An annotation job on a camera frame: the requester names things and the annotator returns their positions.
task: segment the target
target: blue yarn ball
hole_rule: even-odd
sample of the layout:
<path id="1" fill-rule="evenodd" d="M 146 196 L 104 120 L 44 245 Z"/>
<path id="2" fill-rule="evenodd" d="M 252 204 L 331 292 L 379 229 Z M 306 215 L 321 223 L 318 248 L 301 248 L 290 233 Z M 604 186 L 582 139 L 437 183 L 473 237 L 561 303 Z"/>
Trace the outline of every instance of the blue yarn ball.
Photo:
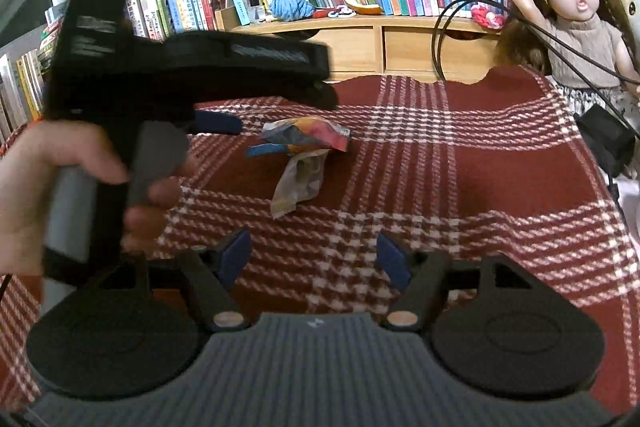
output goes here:
<path id="1" fill-rule="evenodd" d="M 316 8 L 307 0 L 272 0 L 269 3 L 271 15 L 282 21 L 291 22 L 307 19 Z"/>

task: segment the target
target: black circular disc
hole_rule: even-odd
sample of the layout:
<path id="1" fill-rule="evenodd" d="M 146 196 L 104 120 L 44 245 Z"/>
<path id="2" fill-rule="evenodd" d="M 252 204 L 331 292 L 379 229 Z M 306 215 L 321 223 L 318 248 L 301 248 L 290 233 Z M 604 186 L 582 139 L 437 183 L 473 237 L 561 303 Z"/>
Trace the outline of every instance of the black circular disc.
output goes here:
<path id="1" fill-rule="evenodd" d="M 443 314 L 431 343 L 452 374 L 514 399 L 550 399 L 588 387 L 604 354 L 596 323 L 559 296 L 496 292 Z"/>
<path id="2" fill-rule="evenodd" d="M 198 327 L 153 299 L 128 292 L 62 303 L 37 322 L 27 357 L 45 389 L 82 399 L 115 399 L 150 391 L 183 372 L 198 352 Z"/>

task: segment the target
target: wooden drawer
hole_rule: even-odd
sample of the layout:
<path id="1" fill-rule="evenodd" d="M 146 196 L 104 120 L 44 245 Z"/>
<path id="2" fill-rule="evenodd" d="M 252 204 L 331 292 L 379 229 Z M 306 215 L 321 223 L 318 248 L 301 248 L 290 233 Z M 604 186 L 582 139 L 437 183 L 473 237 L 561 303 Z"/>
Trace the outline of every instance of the wooden drawer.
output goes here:
<path id="1" fill-rule="evenodd" d="M 480 38 L 471 40 L 445 36 L 442 43 L 442 70 L 447 80 L 471 83 L 484 78 L 493 65 L 497 37 L 472 34 Z M 434 78 L 431 62 L 430 28 L 384 28 L 385 72 L 402 74 L 421 72 Z"/>
<path id="2" fill-rule="evenodd" d="M 309 42 L 329 46 L 333 71 L 376 70 L 372 27 L 320 30 Z"/>

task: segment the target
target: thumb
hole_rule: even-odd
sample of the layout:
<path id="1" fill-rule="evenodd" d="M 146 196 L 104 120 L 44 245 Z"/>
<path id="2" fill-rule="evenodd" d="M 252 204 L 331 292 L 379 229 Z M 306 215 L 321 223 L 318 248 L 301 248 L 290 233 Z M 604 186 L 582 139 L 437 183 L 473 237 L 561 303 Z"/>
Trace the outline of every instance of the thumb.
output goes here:
<path id="1" fill-rule="evenodd" d="M 107 133 L 98 125 L 42 121 L 33 127 L 29 142 L 25 146 L 30 152 L 52 166 L 81 165 L 94 178 L 111 185 L 128 179 L 126 166 L 118 158 Z"/>

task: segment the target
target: plaid blanket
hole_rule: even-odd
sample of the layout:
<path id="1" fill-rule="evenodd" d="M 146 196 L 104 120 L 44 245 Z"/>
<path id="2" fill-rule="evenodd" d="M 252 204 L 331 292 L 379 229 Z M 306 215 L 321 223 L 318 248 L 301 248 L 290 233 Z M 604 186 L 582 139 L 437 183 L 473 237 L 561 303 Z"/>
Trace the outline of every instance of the plaid blanket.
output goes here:
<path id="1" fill-rule="evenodd" d="M 380 316 L 397 296 L 374 268 L 380 231 L 465 258 L 503 251 L 600 324 L 607 349 L 593 396 L 612 412 L 634 405 L 638 260 L 547 81 L 522 68 L 494 68 L 472 86 L 366 76 L 337 90 L 340 107 L 329 113 L 279 98 L 209 105 L 240 116 L 244 133 L 192 137 L 200 170 L 184 182 L 158 255 L 247 227 L 254 250 L 233 292 L 247 314 Z M 273 220 L 270 200 L 287 158 L 246 158 L 244 150 L 259 142 L 265 122 L 310 114 L 350 129 L 350 149 L 329 155 L 316 199 Z M 0 401 L 7 406 L 38 392 L 22 352 L 38 282 L 19 279 L 9 288 L 0 314 L 8 374 Z"/>

